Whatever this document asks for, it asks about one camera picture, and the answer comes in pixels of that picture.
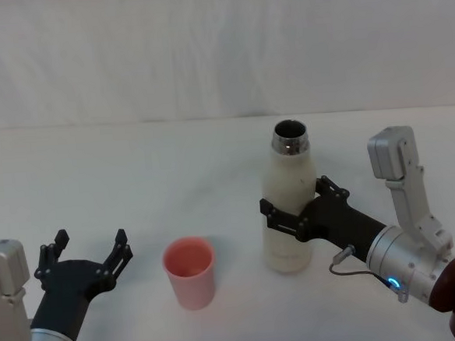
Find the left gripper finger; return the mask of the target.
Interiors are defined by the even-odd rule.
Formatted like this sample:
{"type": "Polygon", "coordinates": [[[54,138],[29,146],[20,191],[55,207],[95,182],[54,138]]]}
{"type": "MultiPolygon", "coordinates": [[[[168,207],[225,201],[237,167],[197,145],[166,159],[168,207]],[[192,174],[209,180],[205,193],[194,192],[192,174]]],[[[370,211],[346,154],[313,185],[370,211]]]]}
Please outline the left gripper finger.
{"type": "Polygon", "coordinates": [[[97,270],[98,291],[110,291],[116,286],[117,279],[132,259],[132,249],[128,244],[125,230],[119,229],[110,255],[97,270]]]}
{"type": "Polygon", "coordinates": [[[40,254],[37,269],[34,271],[34,277],[43,279],[48,273],[52,272],[53,267],[58,262],[59,256],[64,251],[69,242],[69,236],[65,229],[57,232],[53,243],[40,246],[40,254]]]}

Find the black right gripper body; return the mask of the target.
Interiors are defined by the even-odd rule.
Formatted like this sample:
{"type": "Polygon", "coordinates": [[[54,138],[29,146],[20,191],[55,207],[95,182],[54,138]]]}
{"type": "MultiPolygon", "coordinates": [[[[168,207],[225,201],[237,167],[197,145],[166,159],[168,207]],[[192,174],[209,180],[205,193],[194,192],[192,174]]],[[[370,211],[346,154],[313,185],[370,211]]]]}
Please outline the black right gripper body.
{"type": "Polygon", "coordinates": [[[310,241],[323,239],[346,248],[352,245],[354,256],[366,262],[372,242],[385,225],[347,204],[335,195],[319,196],[312,200],[299,216],[298,239],[310,241]]]}

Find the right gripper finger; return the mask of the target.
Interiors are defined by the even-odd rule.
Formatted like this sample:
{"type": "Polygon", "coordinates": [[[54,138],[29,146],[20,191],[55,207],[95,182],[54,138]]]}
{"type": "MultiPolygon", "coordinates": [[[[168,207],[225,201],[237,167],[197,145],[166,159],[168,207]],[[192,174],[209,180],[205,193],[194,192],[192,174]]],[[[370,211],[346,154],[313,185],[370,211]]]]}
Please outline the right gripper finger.
{"type": "Polygon", "coordinates": [[[331,203],[346,202],[351,194],[346,188],[341,188],[329,177],[323,175],[316,179],[316,195],[316,201],[331,203]]]}
{"type": "Polygon", "coordinates": [[[277,209],[270,201],[259,201],[260,212],[266,219],[266,226],[272,230],[293,236],[297,241],[309,241],[309,231],[305,221],[292,213],[277,209]]]}

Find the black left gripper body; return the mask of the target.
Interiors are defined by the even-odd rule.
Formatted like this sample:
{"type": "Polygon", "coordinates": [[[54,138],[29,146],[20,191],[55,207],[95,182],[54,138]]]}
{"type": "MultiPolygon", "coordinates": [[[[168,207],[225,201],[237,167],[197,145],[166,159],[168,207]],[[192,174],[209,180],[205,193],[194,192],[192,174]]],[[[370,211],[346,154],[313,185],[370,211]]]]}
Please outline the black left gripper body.
{"type": "Polygon", "coordinates": [[[30,328],[50,330],[71,340],[78,339],[90,302],[114,289],[113,275],[103,264],[82,259],[37,267],[35,278],[44,296],[30,328]]]}

